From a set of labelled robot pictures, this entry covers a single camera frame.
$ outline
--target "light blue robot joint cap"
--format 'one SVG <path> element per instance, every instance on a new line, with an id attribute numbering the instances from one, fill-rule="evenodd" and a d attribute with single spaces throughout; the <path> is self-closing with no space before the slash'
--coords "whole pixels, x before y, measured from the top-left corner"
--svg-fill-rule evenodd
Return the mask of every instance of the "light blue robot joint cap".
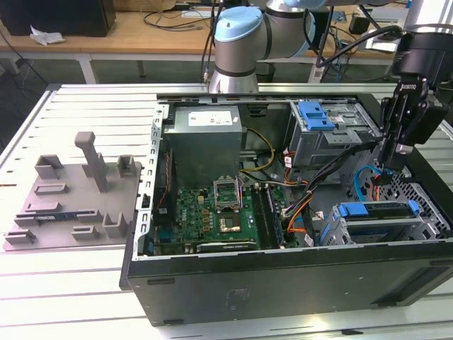
<path id="1" fill-rule="evenodd" d="M 215 39 L 221 43 L 235 41 L 251 34 L 263 22 L 263 14 L 256 7 L 238 6 L 220 13 Z"/>

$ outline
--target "wooden desk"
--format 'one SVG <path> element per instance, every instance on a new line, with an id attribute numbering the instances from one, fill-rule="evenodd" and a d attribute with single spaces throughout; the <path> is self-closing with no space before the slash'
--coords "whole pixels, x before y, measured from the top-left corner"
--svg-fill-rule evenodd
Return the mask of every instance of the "wooden desk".
<path id="1" fill-rule="evenodd" d="M 339 6 L 347 14 L 354 11 L 355 6 Z M 186 32 L 170 32 L 159 30 L 146 25 L 143 15 L 137 12 L 118 12 L 115 26 L 105 38 L 89 38 L 81 36 L 67 36 L 66 42 L 42 46 L 28 36 L 12 37 L 4 26 L 0 29 L 8 41 L 28 59 L 49 60 L 77 60 L 79 61 L 87 84 L 97 83 L 96 73 L 91 66 L 92 60 L 175 60 L 199 61 L 205 46 L 208 27 L 203 23 L 196 23 L 199 30 Z M 155 22 L 158 15 L 151 17 Z M 193 21 L 194 18 L 162 18 L 161 25 L 177 25 Z M 349 23 L 339 23 L 338 27 L 348 29 Z M 325 56 L 333 54 L 333 40 L 329 39 L 324 52 Z M 307 52 L 303 57 L 290 59 L 275 59 L 272 62 L 301 62 L 313 63 L 315 54 Z M 10 47 L 0 40 L 0 58 L 13 59 L 17 55 Z M 357 52 L 351 59 L 352 64 L 390 64 L 392 56 L 377 52 Z M 143 64 L 139 65 L 144 74 Z"/>

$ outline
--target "black box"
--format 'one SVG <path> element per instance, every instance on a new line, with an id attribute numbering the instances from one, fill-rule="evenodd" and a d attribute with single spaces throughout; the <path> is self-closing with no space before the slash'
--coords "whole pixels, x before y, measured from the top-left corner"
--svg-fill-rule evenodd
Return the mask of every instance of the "black box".
<path id="1" fill-rule="evenodd" d="M 113 0 L 2 0 L 0 16 L 11 35 L 29 35 L 32 25 L 88 37 L 105 37 L 116 18 Z"/>

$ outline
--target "motherboard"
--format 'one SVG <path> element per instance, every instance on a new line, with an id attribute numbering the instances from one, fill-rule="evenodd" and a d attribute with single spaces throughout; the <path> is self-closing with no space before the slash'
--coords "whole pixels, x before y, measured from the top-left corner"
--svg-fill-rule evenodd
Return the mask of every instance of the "motherboard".
<path id="1" fill-rule="evenodd" d="M 237 183 L 220 180 L 211 188 L 179 189 L 175 222 L 159 226 L 154 251 L 192 254 L 278 247 L 283 242 L 280 214 L 287 206 L 284 191 Z"/>

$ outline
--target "blue cable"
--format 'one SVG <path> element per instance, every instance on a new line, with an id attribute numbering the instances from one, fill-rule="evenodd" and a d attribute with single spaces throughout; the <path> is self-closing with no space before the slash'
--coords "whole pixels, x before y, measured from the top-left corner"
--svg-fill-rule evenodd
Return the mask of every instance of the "blue cable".
<path id="1" fill-rule="evenodd" d="M 357 192 L 357 197 L 359 198 L 360 202 L 365 201 L 365 197 L 363 197 L 362 191 L 360 190 L 360 174 L 365 169 L 373 170 L 378 175 L 382 175 L 382 171 L 380 171 L 377 167 L 371 166 L 371 165 L 365 165 L 364 167 L 357 170 L 357 172 L 354 175 L 354 188 L 355 188 L 355 192 Z"/>

